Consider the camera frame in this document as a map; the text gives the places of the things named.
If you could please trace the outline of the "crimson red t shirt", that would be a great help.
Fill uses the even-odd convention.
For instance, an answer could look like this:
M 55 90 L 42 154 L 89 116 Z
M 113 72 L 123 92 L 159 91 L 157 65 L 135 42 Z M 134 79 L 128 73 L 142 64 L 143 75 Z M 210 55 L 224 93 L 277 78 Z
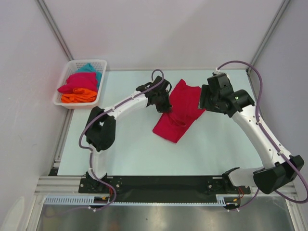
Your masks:
M 153 133 L 159 137 L 178 143 L 190 126 L 205 109 L 199 108 L 201 88 L 192 87 L 181 79 L 170 95 L 171 111 L 163 113 L 153 128 Z

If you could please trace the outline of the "white plastic laundry basket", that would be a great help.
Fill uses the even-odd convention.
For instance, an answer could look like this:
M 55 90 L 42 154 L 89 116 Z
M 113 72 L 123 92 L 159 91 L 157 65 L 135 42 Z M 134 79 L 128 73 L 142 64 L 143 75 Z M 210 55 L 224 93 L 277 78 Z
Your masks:
M 107 61 L 69 61 L 60 77 L 53 103 L 67 109 L 93 108 L 99 104 Z

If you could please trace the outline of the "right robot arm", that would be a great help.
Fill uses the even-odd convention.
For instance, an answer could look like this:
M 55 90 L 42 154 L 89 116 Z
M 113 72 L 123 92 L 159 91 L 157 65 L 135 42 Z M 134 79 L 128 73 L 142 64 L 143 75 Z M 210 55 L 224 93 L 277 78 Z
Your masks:
M 293 156 L 280 144 L 266 123 L 256 115 L 255 103 L 247 91 L 233 91 L 232 85 L 227 84 L 217 87 L 203 85 L 199 107 L 228 115 L 243 130 L 262 162 L 258 168 L 235 167 L 225 172 L 227 178 L 222 181 L 225 192 L 233 193 L 239 186 L 252 186 L 270 194 L 300 175 L 303 158 Z

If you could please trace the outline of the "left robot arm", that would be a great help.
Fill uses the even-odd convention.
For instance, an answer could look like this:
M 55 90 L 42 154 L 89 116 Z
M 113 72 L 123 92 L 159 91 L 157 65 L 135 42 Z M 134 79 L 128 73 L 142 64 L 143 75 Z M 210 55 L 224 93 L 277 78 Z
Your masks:
M 154 81 L 140 85 L 126 99 L 106 108 L 94 107 L 89 115 L 82 135 L 86 137 L 86 149 L 90 150 L 88 174 L 92 177 L 89 186 L 95 192 L 106 188 L 106 158 L 108 149 L 116 139 L 116 125 L 131 112 L 154 105 L 157 112 L 171 110 L 169 93 L 172 85 L 161 76 Z

